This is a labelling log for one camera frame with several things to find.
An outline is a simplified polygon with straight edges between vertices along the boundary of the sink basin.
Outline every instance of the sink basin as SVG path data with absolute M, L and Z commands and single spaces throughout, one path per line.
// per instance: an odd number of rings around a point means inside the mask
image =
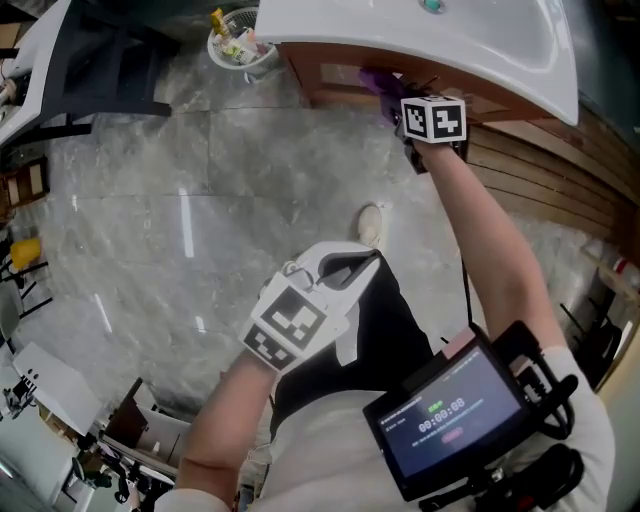
M 467 71 L 578 121 L 573 47 L 561 0 L 262 0 L 256 36 L 368 46 Z

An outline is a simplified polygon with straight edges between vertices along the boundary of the purple object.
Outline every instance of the purple object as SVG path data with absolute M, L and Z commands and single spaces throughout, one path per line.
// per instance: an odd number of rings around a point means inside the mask
M 382 115 L 396 126 L 402 116 L 400 100 L 411 97 L 411 91 L 392 73 L 385 71 L 363 68 L 360 70 L 360 81 L 380 98 Z

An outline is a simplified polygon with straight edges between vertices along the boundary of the white shirt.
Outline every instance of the white shirt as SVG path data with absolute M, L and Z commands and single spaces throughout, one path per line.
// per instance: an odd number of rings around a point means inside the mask
M 579 486 L 551 510 L 601 512 L 613 473 L 614 440 L 609 418 L 591 391 L 571 352 L 547 349 L 549 366 L 562 379 L 579 379 L 571 396 L 575 426 L 565 444 L 578 450 L 585 465 Z M 369 430 L 362 409 L 380 393 L 345 391 L 326 396 L 287 418 L 271 445 L 273 463 L 262 495 L 251 512 L 409 511 Z M 535 434 L 508 454 L 507 467 L 518 471 L 557 441 Z M 218 498 L 194 489 L 162 496 L 157 512 L 228 512 Z M 452 503 L 448 512 L 474 510 L 472 498 Z

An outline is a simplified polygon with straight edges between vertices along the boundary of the black and white marker cube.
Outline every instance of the black and white marker cube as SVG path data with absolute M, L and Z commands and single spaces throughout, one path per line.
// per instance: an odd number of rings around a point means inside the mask
M 405 136 L 424 142 L 453 142 L 467 138 L 464 100 L 424 96 L 402 100 Z
M 286 373 L 348 327 L 346 317 L 277 272 L 262 290 L 240 341 L 274 370 Z

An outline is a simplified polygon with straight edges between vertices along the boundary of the yellow object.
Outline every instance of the yellow object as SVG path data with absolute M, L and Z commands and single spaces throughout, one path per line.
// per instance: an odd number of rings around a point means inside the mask
M 229 36 L 229 27 L 224 21 L 224 13 L 219 7 L 211 13 L 211 22 L 213 23 L 213 31 L 222 37 Z
M 10 251 L 13 266 L 18 270 L 22 270 L 33 260 L 38 259 L 42 252 L 40 248 L 40 240 L 37 238 L 20 240 L 19 242 L 11 245 Z

